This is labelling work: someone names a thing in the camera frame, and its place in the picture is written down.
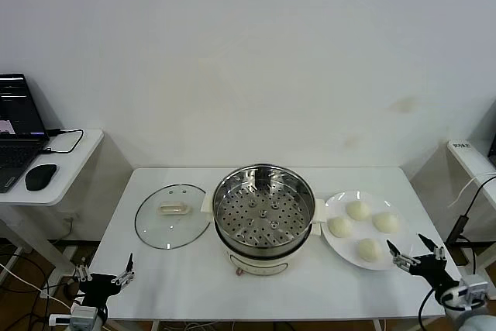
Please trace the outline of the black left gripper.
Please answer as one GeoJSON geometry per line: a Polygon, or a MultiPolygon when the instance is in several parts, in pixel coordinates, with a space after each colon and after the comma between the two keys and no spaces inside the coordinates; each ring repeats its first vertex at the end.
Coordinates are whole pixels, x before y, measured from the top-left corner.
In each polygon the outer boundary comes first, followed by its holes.
{"type": "Polygon", "coordinates": [[[79,291],[84,294],[82,305],[104,308],[109,297],[120,293],[120,285],[127,285],[134,279],[135,272],[133,265],[133,253],[131,253],[125,270],[117,277],[110,274],[91,275],[86,260],[83,257],[81,263],[75,266],[74,272],[75,280],[80,281],[79,291]]]}

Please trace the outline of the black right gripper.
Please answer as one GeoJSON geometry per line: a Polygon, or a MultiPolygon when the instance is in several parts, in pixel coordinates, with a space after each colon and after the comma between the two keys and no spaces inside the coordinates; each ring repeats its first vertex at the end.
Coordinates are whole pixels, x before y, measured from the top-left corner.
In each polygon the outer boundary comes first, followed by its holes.
{"type": "Polygon", "coordinates": [[[430,253],[415,257],[416,264],[410,257],[403,255],[399,249],[390,241],[386,240],[389,252],[393,257],[393,264],[400,269],[409,269],[412,276],[424,278],[432,288],[455,288],[460,283],[455,281],[447,272],[447,259],[444,247],[438,247],[430,238],[418,234],[420,240],[424,243],[430,253]]]}

